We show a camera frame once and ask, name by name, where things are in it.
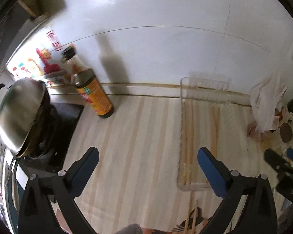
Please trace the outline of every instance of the bottle cap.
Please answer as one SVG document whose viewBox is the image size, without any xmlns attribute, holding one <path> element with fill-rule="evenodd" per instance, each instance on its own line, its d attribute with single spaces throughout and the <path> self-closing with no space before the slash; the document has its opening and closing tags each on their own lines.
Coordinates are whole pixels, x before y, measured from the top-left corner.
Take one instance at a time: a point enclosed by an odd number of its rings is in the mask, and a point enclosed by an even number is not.
<svg viewBox="0 0 293 234">
<path fill-rule="evenodd" d="M 73 56 L 76 54 L 76 50 L 74 47 L 69 46 L 66 49 L 64 49 L 64 51 L 61 53 L 61 55 L 63 56 L 63 58 L 65 60 L 69 60 L 71 58 L 73 58 Z"/>
</svg>

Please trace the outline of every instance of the white plastic bag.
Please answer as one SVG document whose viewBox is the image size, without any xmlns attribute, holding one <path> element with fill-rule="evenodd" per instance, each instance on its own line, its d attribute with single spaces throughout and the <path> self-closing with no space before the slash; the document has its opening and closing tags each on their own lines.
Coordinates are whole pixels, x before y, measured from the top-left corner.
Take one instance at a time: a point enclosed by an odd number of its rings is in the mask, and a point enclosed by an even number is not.
<svg viewBox="0 0 293 234">
<path fill-rule="evenodd" d="M 286 89 L 287 87 L 280 83 L 280 72 L 278 70 L 253 87 L 250 102 L 256 120 L 255 131 L 253 131 L 257 133 L 255 137 L 258 137 L 260 133 L 263 134 L 268 130 L 278 128 L 279 117 L 275 116 L 275 109 Z"/>
</svg>

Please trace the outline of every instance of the screw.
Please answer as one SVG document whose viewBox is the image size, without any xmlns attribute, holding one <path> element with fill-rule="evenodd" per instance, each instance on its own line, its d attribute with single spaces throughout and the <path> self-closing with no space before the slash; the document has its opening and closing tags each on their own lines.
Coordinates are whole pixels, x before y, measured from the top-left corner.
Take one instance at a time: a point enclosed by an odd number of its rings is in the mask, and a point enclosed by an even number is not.
<svg viewBox="0 0 293 234">
<path fill-rule="evenodd" d="M 237 176 L 240 175 L 240 173 L 238 171 L 236 171 L 236 170 L 232 170 L 231 175 L 234 176 L 234 177 L 237 177 Z"/>
<path fill-rule="evenodd" d="M 57 174 L 58 174 L 58 176 L 62 177 L 66 174 L 66 171 L 60 170 Z"/>
<path fill-rule="evenodd" d="M 30 180 L 33 180 L 33 179 L 35 179 L 36 177 L 37 177 L 36 174 L 32 174 L 32 175 L 29 176 L 29 179 L 30 179 Z"/>
<path fill-rule="evenodd" d="M 268 177 L 267 177 L 266 174 L 262 173 L 262 174 L 261 174 L 261 178 L 262 178 L 262 179 L 267 179 Z"/>
</svg>

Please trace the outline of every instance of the clear plastic container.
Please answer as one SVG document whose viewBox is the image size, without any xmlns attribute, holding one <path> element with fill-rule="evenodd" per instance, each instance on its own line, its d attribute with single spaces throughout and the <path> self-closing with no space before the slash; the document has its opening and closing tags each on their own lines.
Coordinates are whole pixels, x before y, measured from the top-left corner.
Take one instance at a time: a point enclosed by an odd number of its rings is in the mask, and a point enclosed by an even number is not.
<svg viewBox="0 0 293 234">
<path fill-rule="evenodd" d="M 201 147 L 207 147 L 218 160 L 234 167 L 229 161 L 228 148 L 239 147 L 239 141 L 228 86 L 227 82 L 181 79 L 181 144 L 177 177 L 181 190 L 210 189 L 197 163 L 197 152 Z"/>
</svg>

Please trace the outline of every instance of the bottle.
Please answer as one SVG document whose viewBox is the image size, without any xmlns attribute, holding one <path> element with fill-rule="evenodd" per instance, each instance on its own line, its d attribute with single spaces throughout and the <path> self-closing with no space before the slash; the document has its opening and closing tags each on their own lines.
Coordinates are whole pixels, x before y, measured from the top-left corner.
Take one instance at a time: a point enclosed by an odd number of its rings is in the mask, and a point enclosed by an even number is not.
<svg viewBox="0 0 293 234">
<path fill-rule="evenodd" d="M 99 117 L 110 117 L 114 112 L 113 104 L 100 86 L 94 71 L 80 60 L 73 46 L 66 48 L 62 56 L 71 68 L 71 83 L 75 85 L 80 95 Z"/>
</svg>

